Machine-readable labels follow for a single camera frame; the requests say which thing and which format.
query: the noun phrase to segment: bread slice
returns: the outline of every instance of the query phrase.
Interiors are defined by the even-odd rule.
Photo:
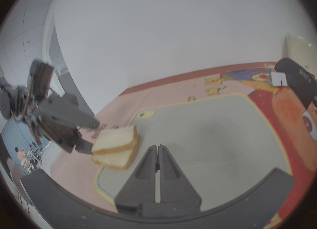
[[[119,153],[94,155],[92,161],[107,168],[126,170],[137,153],[140,135],[137,135],[136,139],[137,143],[132,149],[126,149]]]
[[[105,155],[132,149],[137,144],[136,136],[135,125],[116,130],[104,130],[100,132],[91,152],[93,155]]]

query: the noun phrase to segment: yellow star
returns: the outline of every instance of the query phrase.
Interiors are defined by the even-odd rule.
[[[195,100],[196,100],[195,96],[190,96],[187,101],[188,102],[193,102]]]
[[[224,81],[225,79],[220,79],[220,78],[212,78],[212,79],[205,79],[205,84],[217,84],[217,85],[221,85],[222,82]]]
[[[211,88],[206,90],[206,92],[208,93],[208,96],[214,95],[214,94],[219,94],[219,90],[220,88]]]

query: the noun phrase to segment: chair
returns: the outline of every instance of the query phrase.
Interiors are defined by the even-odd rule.
[[[34,169],[32,168],[31,163],[30,163],[30,166],[27,166],[26,161],[27,161],[26,159],[23,159],[23,160],[21,161],[21,166],[22,166],[24,169],[26,169],[26,171],[28,172],[28,174],[30,174],[30,172],[32,172],[32,170],[34,170]]]

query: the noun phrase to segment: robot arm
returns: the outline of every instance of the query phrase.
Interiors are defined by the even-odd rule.
[[[0,70],[2,116],[27,124],[38,145],[41,145],[39,137],[45,136],[69,153],[76,146],[78,152],[91,154],[92,144],[81,138],[77,126],[96,129],[100,123],[78,109],[75,96],[60,97],[56,93],[48,96],[53,72],[52,66],[34,60],[27,86],[13,88]]]

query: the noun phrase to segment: gray cutting board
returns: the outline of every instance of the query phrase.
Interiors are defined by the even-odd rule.
[[[153,116],[144,118],[151,112]],[[115,198],[154,144],[169,149],[201,196],[202,211],[243,194],[272,168],[288,172],[279,139],[247,96],[146,109],[130,125],[136,125],[141,135],[134,161],[126,171],[102,168],[96,178],[98,191],[108,199]]]

